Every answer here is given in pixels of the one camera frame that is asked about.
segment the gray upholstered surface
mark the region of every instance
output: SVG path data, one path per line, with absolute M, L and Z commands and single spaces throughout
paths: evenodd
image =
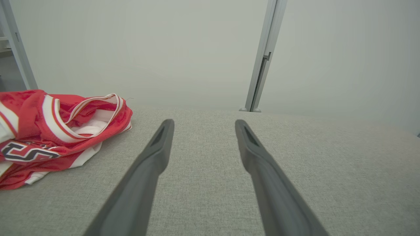
M 0 191 L 1 235 L 81 235 L 161 121 L 175 120 L 149 235 L 263 235 L 234 122 L 248 122 L 331 235 L 418 235 L 420 139 L 394 128 L 264 113 L 133 109 L 84 166 Z

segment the metal frame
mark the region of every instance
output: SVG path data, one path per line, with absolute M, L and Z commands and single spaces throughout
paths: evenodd
M 0 23 L 13 51 L 26 89 L 38 89 L 9 0 L 0 0 Z
M 261 110 L 258 109 L 258 104 L 260 102 L 267 72 L 270 67 L 270 59 L 273 57 L 274 48 L 276 47 L 286 4 L 287 0 L 268 1 L 265 19 L 262 25 L 260 44 L 258 46 L 251 83 L 249 85 L 247 101 L 245 103 L 245 107 L 241 108 L 240 111 L 261 112 Z

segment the red jersey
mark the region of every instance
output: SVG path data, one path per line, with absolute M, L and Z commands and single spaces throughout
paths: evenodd
M 83 165 L 105 139 L 131 129 L 116 94 L 84 98 L 42 90 L 0 93 L 0 189 Z

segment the white trim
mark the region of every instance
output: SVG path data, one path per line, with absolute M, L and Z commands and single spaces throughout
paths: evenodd
M 47 124 L 50 131 L 63 142 L 76 143 L 76 142 L 82 141 L 81 139 L 75 139 L 73 137 L 70 137 L 63 130 L 61 130 L 61 128 L 58 126 L 58 124 L 54 120 L 54 114 L 52 113 L 52 108 L 53 108 L 53 97 L 49 95 L 45 95 L 44 102 L 42 103 L 42 113 L 45 118 L 45 123 Z
M 2 102 L 0 102 L 0 112 L 9 120 L 10 124 L 18 133 L 19 130 L 19 117 L 9 108 L 7 108 Z
M 33 184 L 34 182 L 42 179 L 49 171 L 33 172 L 31 177 L 25 181 L 25 184 Z
M 121 132 L 121 133 L 124 133 L 124 132 L 126 132 L 126 131 L 129 131 L 130 129 L 132 129 L 133 128 L 133 126 L 131 125 L 131 121 L 129 122 L 129 124 L 127 125 L 127 127 L 125 127 L 125 129 Z
M 7 125 L 7 122 L 0 116 L 0 142 L 5 142 L 9 139 L 14 139 L 15 134 Z
M 89 160 L 93 155 L 97 154 L 101 149 L 102 142 L 96 144 L 93 147 L 90 147 L 84 150 L 77 158 L 74 160 L 73 164 L 71 164 L 70 168 L 82 166 L 87 160 Z
M 42 104 L 42 112 L 44 114 L 45 117 L 45 122 L 48 126 L 48 128 L 50 128 L 50 130 L 54 133 L 54 135 L 59 138 L 60 140 L 67 142 L 67 143 L 75 143 L 75 142 L 81 142 L 83 140 L 89 139 L 89 138 L 93 138 L 96 137 L 98 135 L 100 135 L 111 123 L 112 120 L 114 120 L 114 118 L 118 115 L 118 113 L 120 112 L 124 100 L 122 98 L 120 98 L 119 96 L 117 96 L 116 94 L 111 94 L 112 97 L 115 97 L 115 103 L 117 104 L 117 108 L 115 109 L 115 111 L 113 112 L 112 117 L 109 119 L 109 121 L 107 122 L 106 126 L 104 126 L 100 131 L 98 131 L 97 133 L 91 135 L 91 136 L 82 136 L 79 134 L 76 134 L 73 130 L 71 130 L 68 126 L 67 123 L 74 118 L 74 116 L 76 116 L 78 114 L 78 112 L 75 112 L 74 110 L 82 110 L 84 108 L 84 106 L 79 106 L 73 109 L 71 118 L 67 121 L 67 123 L 64 123 L 63 120 L 61 119 L 60 116 L 60 100 L 57 98 L 53 98 L 52 96 L 49 95 L 45 95 L 44 98 L 44 102 Z M 94 98 L 94 99 L 89 99 L 89 102 L 93 101 L 93 100 L 101 100 L 101 101 L 106 101 L 105 99 L 98 99 L 98 98 Z
M 95 100 L 104 101 L 104 102 L 109 102 L 109 103 L 112 103 L 112 104 L 117 104 L 117 106 L 118 106 L 119 98 L 120 97 L 118 95 L 116 95 L 115 93 L 111 93 L 111 94 L 108 94 L 108 95 L 103 96 L 103 97 L 91 97 L 89 99 L 86 99 L 86 100 L 80 102 L 73 109 L 73 111 L 71 111 L 70 117 L 69 117 L 68 121 L 66 121 L 65 123 L 68 124 L 76 116 L 76 114 L 78 114 L 91 101 L 95 101 Z
M 0 177 L 13 165 L 13 162 L 4 160 L 0 162 Z

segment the printed number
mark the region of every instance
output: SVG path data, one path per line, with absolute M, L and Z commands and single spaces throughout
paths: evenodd
M 10 142 L 4 148 L 1 149 L 3 156 L 6 160 L 11 161 L 33 161 L 36 159 L 51 159 L 57 158 L 60 155 L 57 152 L 41 149 L 31 148 L 22 143 Z

